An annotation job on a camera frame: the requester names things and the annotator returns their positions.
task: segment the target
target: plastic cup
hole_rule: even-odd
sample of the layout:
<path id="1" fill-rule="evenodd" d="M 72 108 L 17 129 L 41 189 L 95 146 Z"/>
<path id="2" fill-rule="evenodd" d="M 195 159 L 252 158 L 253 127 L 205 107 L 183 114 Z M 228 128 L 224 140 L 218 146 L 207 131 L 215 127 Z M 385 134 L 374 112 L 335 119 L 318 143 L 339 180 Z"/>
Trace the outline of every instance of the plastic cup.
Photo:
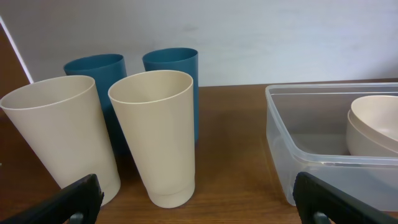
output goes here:
<path id="1" fill-rule="evenodd" d="M 96 174 L 103 205 L 117 194 L 119 174 L 93 78 L 26 85 L 3 97 L 0 107 L 61 188 Z"/>
<path id="2" fill-rule="evenodd" d="M 127 76 L 124 57 L 119 54 L 93 55 L 73 60 L 63 69 L 67 75 L 87 75 L 94 78 L 113 152 L 115 155 L 129 153 L 127 142 L 108 97 L 111 85 Z"/>
<path id="3" fill-rule="evenodd" d="M 144 72 L 108 92 L 152 202 L 184 204 L 195 190 L 193 80 L 184 72 Z"/>
<path id="4" fill-rule="evenodd" d="M 155 50 L 142 58 L 145 71 L 176 70 L 189 74 L 193 78 L 193 104 L 195 109 L 195 142 L 199 137 L 199 80 L 198 51 L 176 47 Z"/>

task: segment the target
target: beige cup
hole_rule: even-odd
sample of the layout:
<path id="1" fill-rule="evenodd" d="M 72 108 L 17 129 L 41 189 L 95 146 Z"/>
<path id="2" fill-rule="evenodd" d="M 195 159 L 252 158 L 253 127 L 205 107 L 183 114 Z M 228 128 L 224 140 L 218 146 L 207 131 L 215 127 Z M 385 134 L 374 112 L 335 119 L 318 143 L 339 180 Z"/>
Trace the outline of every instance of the beige cup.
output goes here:
<path id="1" fill-rule="evenodd" d="M 132 75 L 108 91 L 154 204 L 174 208 L 195 190 L 193 80 L 184 72 Z"/>
<path id="2" fill-rule="evenodd" d="M 76 75 L 18 88 L 0 100 L 18 131 L 64 188 L 96 174 L 102 205 L 120 189 L 95 81 Z"/>

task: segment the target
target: plastic container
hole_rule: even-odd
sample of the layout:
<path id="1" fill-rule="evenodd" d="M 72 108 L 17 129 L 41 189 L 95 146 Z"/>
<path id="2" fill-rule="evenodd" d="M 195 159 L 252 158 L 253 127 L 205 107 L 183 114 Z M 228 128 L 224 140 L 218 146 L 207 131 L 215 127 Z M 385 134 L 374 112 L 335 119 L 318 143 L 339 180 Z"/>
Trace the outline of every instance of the plastic container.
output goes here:
<path id="1" fill-rule="evenodd" d="M 267 140 L 287 201 L 296 175 L 309 172 L 383 211 L 398 211 L 398 158 L 351 156 L 347 112 L 362 96 L 398 95 L 398 83 L 271 85 Z"/>

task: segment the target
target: stacked bowls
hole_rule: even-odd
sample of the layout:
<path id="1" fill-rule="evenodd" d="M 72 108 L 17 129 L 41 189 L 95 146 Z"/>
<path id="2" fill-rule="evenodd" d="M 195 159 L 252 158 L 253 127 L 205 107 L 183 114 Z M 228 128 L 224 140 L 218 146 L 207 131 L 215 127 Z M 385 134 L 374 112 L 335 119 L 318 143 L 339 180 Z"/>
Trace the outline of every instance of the stacked bowls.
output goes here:
<path id="1" fill-rule="evenodd" d="M 353 156 L 398 157 L 398 97 L 354 100 L 348 112 L 346 139 Z"/>

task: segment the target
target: bowl rim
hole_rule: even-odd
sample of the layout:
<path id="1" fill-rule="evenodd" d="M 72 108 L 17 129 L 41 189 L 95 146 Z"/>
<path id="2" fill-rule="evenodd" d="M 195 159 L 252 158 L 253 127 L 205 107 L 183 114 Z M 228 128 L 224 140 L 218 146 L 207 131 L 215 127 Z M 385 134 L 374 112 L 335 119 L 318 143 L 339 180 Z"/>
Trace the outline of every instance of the bowl rim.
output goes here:
<path id="1" fill-rule="evenodd" d="M 374 141 L 373 139 L 370 139 L 367 135 L 365 135 L 364 133 L 362 133 L 362 131 L 360 131 L 360 130 L 352 123 L 351 118 L 349 117 L 349 115 L 350 115 L 351 112 L 352 112 L 351 110 L 348 111 L 347 120 L 348 120 L 348 122 L 350 123 L 350 125 L 352 125 L 352 127 L 353 127 L 359 134 L 361 134 L 362 136 L 364 136 L 364 137 L 365 137 L 366 139 L 368 139 L 369 141 L 372 141 L 374 144 L 377 144 L 378 146 L 381 146 L 381 147 L 383 147 L 384 149 L 390 150 L 390 151 L 392 151 L 392 152 L 394 152 L 394 153 L 396 153 L 396 154 L 398 155 L 398 152 L 397 152 L 397 151 L 392 150 L 392 149 L 390 149 L 389 147 L 383 146 L 383 145 L 380 144 L 379 142 Z"/>
<path id="2" fill-rule="evenodd" d="M 361 123 L 363 123 L 365 125 L 365 127 L 369 128 L 371 131 L 374 131 L 377 135 L 379 135 L 381 138 L 384 138 L 386 141 L 391 141 L 393 142 L 392 144 L 397 144 L 398 146 L 398 139 L 394 139 L 390 136 L 387 136 L 383 133 L 381 133 L 380 131 L 378 131 L 377 129 L 371 127 L 370 125 L 368 125 L 367 122 L 365 122 L 363 119 L 361 119 L 360 116 L 358 116 L 358 114 L 355 112 L 354 107 L 355 104 L 358 104 L 359 101 L 365 100 L 366 98 L 398 98 L 398 96 L 389 96 L 389 95 L 371 95 L 371 96 L 362 96 L 359 97 L 357 99 L 355 99 L 350 106 L 350 110 L 352 112 L 352 114 L 355 116 L 355 118 L 360 121 Z"/>

